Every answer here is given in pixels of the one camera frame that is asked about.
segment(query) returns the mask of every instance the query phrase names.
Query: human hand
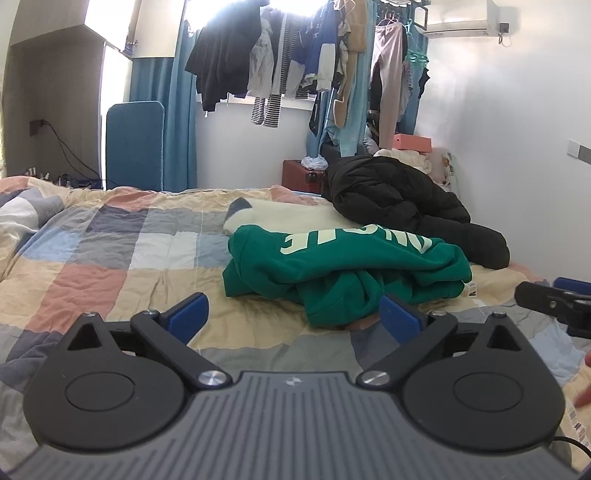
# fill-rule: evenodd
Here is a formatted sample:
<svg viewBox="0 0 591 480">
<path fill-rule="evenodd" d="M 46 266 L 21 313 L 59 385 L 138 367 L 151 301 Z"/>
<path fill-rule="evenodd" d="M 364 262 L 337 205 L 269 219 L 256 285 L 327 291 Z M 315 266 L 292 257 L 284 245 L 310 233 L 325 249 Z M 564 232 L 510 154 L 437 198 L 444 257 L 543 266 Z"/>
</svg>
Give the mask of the human hand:
<svg viewBox="0 0 591 480">
<path fill-rule="evenodd" d="M 585 356 L 585 365 L 591 367 L 591 352 Z M 574 407 L 581 408 L 591 404 L 591 385 L 574 400 Z"/>
</svg>

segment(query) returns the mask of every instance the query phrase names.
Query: black jacket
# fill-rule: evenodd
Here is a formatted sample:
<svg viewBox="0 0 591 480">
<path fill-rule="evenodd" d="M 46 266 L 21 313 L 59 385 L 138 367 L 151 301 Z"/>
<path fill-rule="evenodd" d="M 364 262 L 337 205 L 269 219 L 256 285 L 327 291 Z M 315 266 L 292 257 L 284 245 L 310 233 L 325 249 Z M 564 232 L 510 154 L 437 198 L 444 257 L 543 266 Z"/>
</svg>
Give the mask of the black jacket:
<svg viewBox="0 0 591 480">
<path fill-rule="evenodd" d="M 204 111 L 214 112 L 228 93 L 246 96 L 251 50 L 261 36 L 261 7 L 268 4 L 232 3 L 201 30 L 185 70 L 197 76 Z"/>
<path fill-rule="evenodd" d="M 331 164 L 322 196 L 351 221 L 441 238 L 461 247 L 470 262 L 495 270 L 509 266 L 499 232 L 470 223 L 455 194 L 394 158 L 349 157 Z"/>
</svg>

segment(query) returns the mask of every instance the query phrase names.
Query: power cord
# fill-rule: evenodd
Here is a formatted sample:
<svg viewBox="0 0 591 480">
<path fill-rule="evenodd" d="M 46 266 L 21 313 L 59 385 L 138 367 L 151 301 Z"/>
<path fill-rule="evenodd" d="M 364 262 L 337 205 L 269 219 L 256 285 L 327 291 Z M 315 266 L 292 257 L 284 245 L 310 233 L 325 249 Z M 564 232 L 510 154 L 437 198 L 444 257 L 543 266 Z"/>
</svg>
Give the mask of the power cord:
<svg viewBox="0 0 591 480">
<path fill-rule="evenodd" d="M 572 439 L 570 437 L 557 436 L 557 437 L 554 437 L 554 440 L 553 441 L 554 442 L 566 442 L 566 443 L 570 443 L 571 445 L 574 445 L 575 447 L 581 449 L 585 454 L 587 454 L 587 456 L 589 458 L 591 458 L 591 450 L 589 450 L 585 445 L 583 445 L 578 440 Z"/>
<path fill-rule="evenodd" d="M 59 134 L 57 133 L 56 129 L 53 128 L 53 125 L 51 123 L 49 123 L 47 120 L 41 120 L 41 126 L 43 127 L 44 125 L 47 125 L 49 128 L 51 128 L 51 131 L 53 131 L 53 134 L 56 136 L 57 138 L 57 142 L 60 146 L 61 152 L 64 154 L 64 158 L 66 159 L 66 162 L 68 162 L 68 165 L 78 174 L 81 175 L 83 178 L 85 178 L 86 180 L 93 180 L 91 179 L 88 175 L 83 174 L 80 170 L 78 170 L 70 161 L 70 159 L 68 158 L 68 155 L 66 154 L 66 151 L 64 150 L 64 147 L 66 147 L 68 149 L 68 151 L 72 154 L 72 156 L 79 161 L 82 165 L 84 165 L 86 168 L 88 168 L 88 170 L 90 170 L 92 173 L 94 173 L 96 175 L 96 178 L 99 179 L 100 181 L 104 181 L 104 182 L 111 182 L 113 185 L 115 185 L 116 187 L 120 187 L 121 185 L 116 184 L 113 180 L 104 180 L 100 177 L 100 174 L 94 170 L 93 168 L 90 168 L 86 163 L 84 163 L 73 151 L 72 149 L 69 147 L 69 145 L 62 140 L 62 138 L 59 136 Z"/>
</svg>

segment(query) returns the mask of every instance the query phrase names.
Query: green sweatshirt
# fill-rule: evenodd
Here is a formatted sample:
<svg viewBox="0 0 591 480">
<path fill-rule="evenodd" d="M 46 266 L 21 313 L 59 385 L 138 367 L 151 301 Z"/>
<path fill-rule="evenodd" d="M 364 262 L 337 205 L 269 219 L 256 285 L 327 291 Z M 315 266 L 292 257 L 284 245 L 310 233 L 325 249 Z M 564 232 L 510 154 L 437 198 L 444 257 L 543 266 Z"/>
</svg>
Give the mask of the green sweatshirt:
<svg viewBox="0 0 591 480">
<path fill-rule="evenodd" d="M 372 315 L 385 293 L 412 304 L 452 299 L 472 279 L 459 247 L 377 225 L 295 235 L 244 225 L 228 248 L 228 297 L 258 293 L 294 301 L 316 327 Z"/>
</svg>

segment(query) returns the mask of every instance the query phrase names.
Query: black circular disc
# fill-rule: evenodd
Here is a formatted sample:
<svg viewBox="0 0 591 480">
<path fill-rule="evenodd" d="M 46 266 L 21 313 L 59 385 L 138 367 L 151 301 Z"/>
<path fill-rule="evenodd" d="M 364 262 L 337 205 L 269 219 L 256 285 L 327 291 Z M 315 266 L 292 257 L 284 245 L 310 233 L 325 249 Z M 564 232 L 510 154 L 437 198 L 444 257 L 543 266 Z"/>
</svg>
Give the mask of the black circular disc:
<svg viewBox="0 0 591 480">
<path fill-rule="evenodd" d="M 113 372 L 94 372 L 75 378 L 66 388 L 68 401 L 86 411 L 108 411 L 125 405 L 134 396 L 135 384 Z"/>
<path fill-rule="evenodd" d="M 152 360 L 84 351 L 76 362 L 50 357 L 25 396 L 39 443 L 78 452 L 118 450 L 165 429 L 184 404 L 184 386 Z"/>
<path fill-rule="evenodd" d="M 461 377 L 453 392 L 466 407 L 491 413 L 509 410 L 523 398 L 523 390 L 515 380 L 490 372 Z"/>
<path fill-rule="evenodd" d="M 404 385 L 402 399 L 430 436 L 474 452 L 541 445 L 564 413 L 560 387 L 539 358 L 496 349 L 422 367 Z"/>
</svg>

